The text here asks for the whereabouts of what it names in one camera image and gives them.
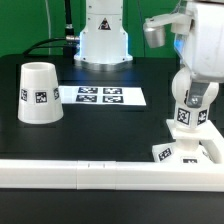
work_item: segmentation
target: white paper sheet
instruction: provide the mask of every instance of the white paper sheet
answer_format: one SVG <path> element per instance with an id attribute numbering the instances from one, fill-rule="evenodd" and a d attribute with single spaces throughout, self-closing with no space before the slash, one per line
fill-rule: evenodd
<path id="1" fill-rule="evenodd" d="M 139 87 L 59 86 L 63 104 L 146 106 Z"/>

